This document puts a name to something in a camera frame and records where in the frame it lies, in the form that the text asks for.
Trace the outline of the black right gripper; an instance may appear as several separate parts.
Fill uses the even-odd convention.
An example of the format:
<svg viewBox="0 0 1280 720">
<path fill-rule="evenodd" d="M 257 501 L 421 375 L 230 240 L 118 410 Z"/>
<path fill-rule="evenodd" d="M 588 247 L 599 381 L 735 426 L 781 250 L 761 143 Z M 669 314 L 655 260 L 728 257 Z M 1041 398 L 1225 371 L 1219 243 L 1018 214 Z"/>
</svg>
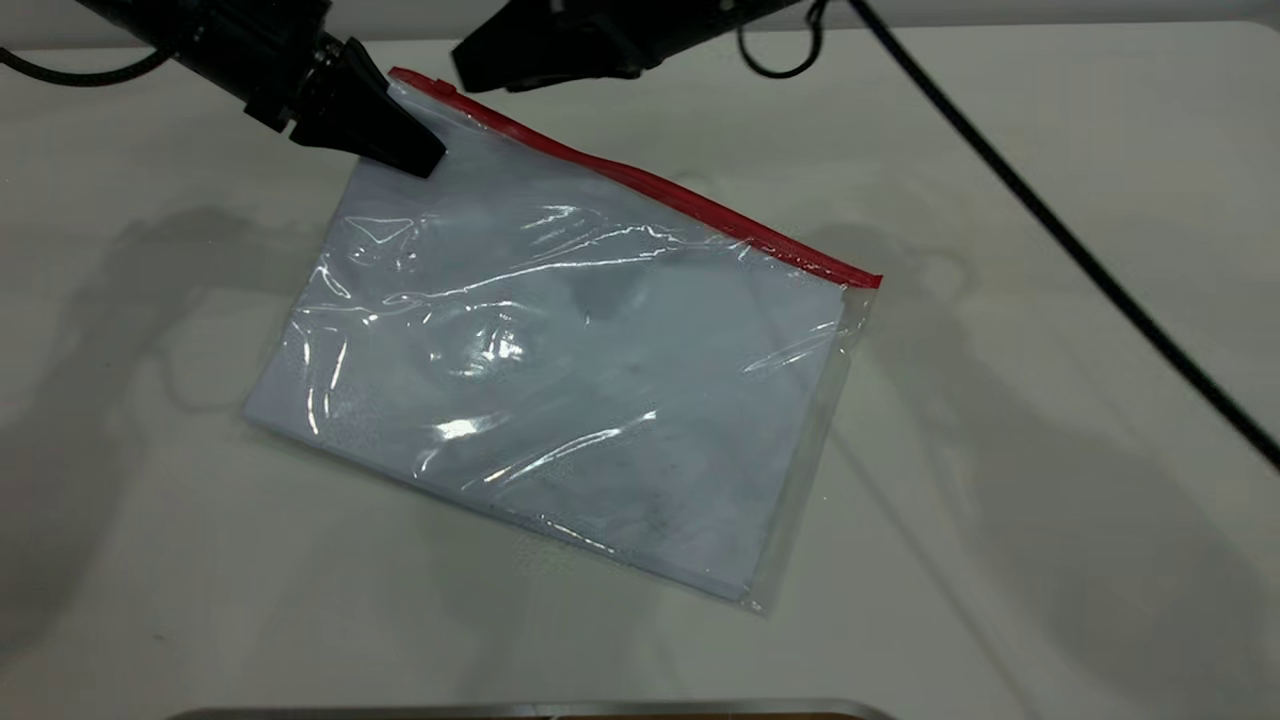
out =
<svg viewBox="0 0 1280 720">
<path fill-rule="evenodd" d="M 507 1 L 451 51 L 465 91 L 635 79 L 795 1 Z"/>
</svg>

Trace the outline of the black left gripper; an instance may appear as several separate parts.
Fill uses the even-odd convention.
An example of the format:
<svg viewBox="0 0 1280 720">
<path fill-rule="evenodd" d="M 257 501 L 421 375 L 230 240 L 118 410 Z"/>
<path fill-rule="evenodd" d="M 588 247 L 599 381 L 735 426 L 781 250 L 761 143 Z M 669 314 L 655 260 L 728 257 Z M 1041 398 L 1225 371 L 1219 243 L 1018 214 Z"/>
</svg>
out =
<svg viewBox="0 0 1280 720">
<path fill-rule="evenodd" d="M 445 145 L 390 95 L 356 38 L 325 29 L 329 1 L 174 1 L 175 59 L 291 141 L 428 178 Z"/>
</svg>

